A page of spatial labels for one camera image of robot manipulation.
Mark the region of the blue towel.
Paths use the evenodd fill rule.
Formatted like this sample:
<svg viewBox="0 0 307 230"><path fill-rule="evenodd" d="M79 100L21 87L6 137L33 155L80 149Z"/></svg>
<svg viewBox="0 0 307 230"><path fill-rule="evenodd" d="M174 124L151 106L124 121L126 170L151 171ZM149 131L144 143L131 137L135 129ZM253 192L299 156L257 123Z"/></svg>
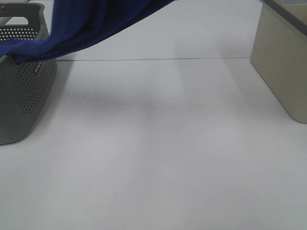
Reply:
<svg viewBox="0 0 307 230"><path fill-rule="evenodd" d="M170 4L169 0L56 0L43 40L10 39L1 56L16 63L45 61L98 44Z"/></svg>

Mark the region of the grey perforated laundry basket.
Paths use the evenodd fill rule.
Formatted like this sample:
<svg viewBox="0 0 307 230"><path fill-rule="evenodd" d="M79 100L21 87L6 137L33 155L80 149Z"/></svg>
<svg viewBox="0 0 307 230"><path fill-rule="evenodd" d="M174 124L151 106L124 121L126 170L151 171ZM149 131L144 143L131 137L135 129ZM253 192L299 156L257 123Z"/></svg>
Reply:
<svg viewBox="0 0 307 230"><path fill-rule="evenodd" d="M1 17L24 17L27 24L4 24L0 42L8 39L42 40L49 36L44 5L0 4ZM17 142L28 135L49 95L57 72L55 59L17 64L10 56L0 58L0 143Z"/></svg>

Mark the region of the beige plastic bin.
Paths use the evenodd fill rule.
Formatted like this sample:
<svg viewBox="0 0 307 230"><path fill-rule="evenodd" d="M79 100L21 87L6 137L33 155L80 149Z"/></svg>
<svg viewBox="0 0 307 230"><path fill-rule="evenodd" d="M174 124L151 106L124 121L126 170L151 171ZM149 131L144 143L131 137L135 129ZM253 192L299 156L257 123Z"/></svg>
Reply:
<svg viewBox="0 0 307 230"><path fill-rule="evenodd" d="M250 62L285 111L307 122L307 2L264 0Z"/></svg>

